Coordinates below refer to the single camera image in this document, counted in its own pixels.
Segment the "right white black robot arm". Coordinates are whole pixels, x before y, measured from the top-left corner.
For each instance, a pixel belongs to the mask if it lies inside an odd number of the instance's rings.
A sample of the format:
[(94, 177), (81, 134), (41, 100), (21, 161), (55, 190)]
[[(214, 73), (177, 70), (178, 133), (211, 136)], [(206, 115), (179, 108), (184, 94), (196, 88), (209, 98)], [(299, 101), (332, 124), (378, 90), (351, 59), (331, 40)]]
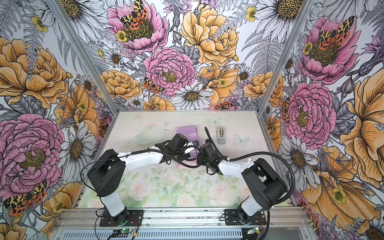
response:
[(271, 155), (269, 152), (255, 152), (238, 160), (222, 156), (210, 140), (198, 147), (197, 163), (207, 168), (210, 175), (231, 176), (245, 181), (250, 196), (238, 206), (235, 219), (242, 225), (252, 223), (254, 217), (274, 205), (284, 202), (292, 194), (292, 189), (280, 177), (270, 164), (259, 158), (251, 157)]

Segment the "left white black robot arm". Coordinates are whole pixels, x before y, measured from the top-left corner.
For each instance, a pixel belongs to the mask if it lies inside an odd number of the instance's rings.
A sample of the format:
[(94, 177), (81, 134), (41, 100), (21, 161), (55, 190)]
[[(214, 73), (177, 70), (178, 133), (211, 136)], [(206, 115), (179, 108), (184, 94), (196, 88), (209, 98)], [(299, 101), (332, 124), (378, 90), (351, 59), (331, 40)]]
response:
[(198, 141), (189, 141), (186, 136), (176, 134), (171, 140), (145, 150), (130, 153), (117, 153), (113, 149), (105, 151), (88, 170), (87, 177), (105, 206), (103, 218), (107, 224), (126, 226), (136, 223), (118, 191), (123, 175), (150, 165), (169, 164), (171, 161), (186, 168), (197, 168), (200, 165), (188, 165), (186, 162), (197, 160), (198, 157), (192, 158), (190, 152), (198, 153), (198, 150)]

